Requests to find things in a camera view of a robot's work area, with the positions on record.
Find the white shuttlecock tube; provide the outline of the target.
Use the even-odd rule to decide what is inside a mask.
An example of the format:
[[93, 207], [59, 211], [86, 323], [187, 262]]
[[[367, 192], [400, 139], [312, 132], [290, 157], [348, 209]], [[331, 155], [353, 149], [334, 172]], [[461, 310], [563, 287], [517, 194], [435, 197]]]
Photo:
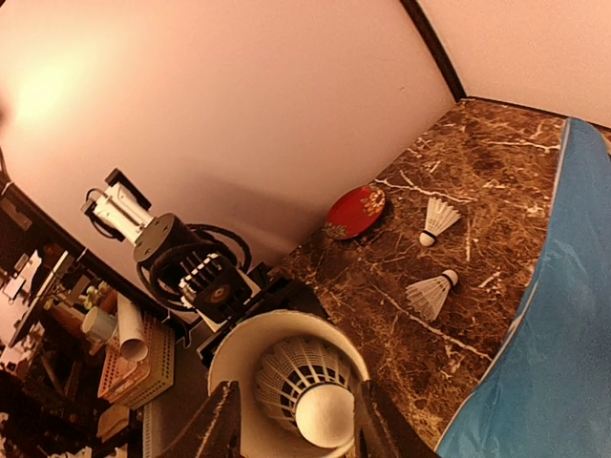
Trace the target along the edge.
[[238, 384], [243, 457], [342, 457], [354, 444], [356, 391], [368, 379], [343, 331], [312, 314], [278, 310], [227, 334], [208, 387]]

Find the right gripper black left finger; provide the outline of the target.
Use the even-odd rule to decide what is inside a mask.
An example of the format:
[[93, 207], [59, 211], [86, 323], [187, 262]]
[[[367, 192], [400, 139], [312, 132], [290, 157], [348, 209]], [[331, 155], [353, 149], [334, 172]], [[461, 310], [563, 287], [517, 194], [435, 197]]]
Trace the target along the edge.
[[223, 381], [158, 457], [241, 457], [241, 436], [240, 384]]

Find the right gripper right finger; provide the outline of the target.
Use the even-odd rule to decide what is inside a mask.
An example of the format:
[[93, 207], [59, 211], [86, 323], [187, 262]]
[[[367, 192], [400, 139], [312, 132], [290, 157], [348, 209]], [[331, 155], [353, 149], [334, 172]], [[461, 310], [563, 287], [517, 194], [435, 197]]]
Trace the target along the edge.
[[355, 453], [357, 457], [437, 458], [373, 380], [355, 391]]

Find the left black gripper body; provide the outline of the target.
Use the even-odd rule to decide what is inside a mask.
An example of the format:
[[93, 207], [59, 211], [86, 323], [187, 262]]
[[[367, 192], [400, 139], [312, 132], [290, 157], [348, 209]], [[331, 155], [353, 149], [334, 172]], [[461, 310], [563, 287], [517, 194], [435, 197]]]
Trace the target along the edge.
[[249, 244], [235, 232], [152, 215], [151, 202], [118, 169], [105, 183], [87, 192], [84, 215], [106, 238], [129, 241], [149, 294], [171, 312], [196, 315], [211, 342], [257, 313], [304, 305], [305, 285], [253, 265]]

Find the blue racket bag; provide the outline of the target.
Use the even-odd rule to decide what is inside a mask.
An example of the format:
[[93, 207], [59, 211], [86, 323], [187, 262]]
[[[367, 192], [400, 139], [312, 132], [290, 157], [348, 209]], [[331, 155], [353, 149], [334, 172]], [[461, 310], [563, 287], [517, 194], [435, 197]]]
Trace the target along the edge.
[[610, 155], [585, 121], [564, 125], [535, 272], [502, 346], [436, 452], [610, 453]]

